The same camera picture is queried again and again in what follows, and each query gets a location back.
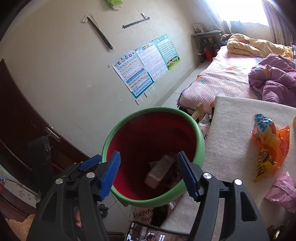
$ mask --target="brown wooden door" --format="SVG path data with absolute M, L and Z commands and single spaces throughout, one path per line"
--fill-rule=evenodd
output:
M 14 82 L 4 59 L 0 62 L 0 113 L 0 164 L 27 187 L 35 189 L 33 172 L 24 158 L 30 141 L 52 134 L 49 143 L 56 173 L 89 158 L 35 111 Z

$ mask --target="silver bolt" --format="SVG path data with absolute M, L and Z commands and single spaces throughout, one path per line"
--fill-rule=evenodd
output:
M 94 177 L 94 173 L 93 172 L 89 172 L 88 174 L 86 174 L 86 177 L 93 178 Z
M 62 183 L 63 183 L 63 179 L 61 178 L 56 179 L 56 184 L 62 184 Z
M 235 183 L 236 185 L 241 185 L 241 184 L 242 184 L 242 181 L 241 181 L 240 179 L 235 179 L 235 180 L 234 180 L 234 183 Z
M 205 179 L 211 179 L 212 178 L 212 175 L 210 173 L 207 173 L 207 172 L 205 172 L 203 174 L 203 176 L 204 176 Z

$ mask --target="door handle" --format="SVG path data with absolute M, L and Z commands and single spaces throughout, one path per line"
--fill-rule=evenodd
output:
M 51 129 L 48 127 L 45 128 L 46 133 L 48 136 L 54 138 L 57 142 L 61 142 L 61 138 L 59 138 Z

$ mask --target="wooden bed leg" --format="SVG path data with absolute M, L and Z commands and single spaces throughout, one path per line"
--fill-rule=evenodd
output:
M 197 120 L 197 119 L 201 120 L 204 116 L 205 116 L 205 111 L 203 109 L 203 105 L 202 103 L 198 103 L 196 106 L 196 110 L 193 112 L 191 117 L 194 120 Z

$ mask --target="phone screen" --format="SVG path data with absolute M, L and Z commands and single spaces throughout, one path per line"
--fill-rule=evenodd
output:
M 172 232 L 140 222 L 132 222 L 125 241 L 186 241 L 188 234 Z

